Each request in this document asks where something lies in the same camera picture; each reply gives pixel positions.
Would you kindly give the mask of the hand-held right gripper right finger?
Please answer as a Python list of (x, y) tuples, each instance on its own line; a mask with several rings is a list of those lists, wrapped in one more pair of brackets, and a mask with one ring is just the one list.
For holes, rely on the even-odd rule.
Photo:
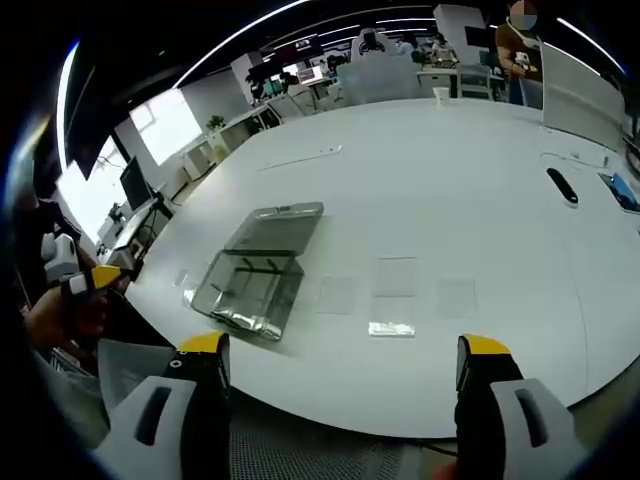
[(458, 338), (458, 479), (565, 479), (586, 457), (570, 411), (501, 342)]

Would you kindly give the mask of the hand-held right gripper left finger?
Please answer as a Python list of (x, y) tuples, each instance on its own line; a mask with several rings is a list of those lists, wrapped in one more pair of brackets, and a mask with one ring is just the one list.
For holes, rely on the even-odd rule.
[(96, 455), (115, 478), (230, 478), (229, 350), (223, 331), (177, 348), (100, 341), (109, 432)]

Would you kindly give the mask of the person's left hand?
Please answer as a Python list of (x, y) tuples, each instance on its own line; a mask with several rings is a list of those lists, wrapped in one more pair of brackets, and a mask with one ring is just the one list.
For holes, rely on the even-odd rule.
[(60, 287), (48, 290), (24, 316), (32, 347), (40, 353), (63, 348), (76, 350), (72, 341), (79, 337), (99, 337), (104, 331), (107, 300), (98, 297), (75, 302)]

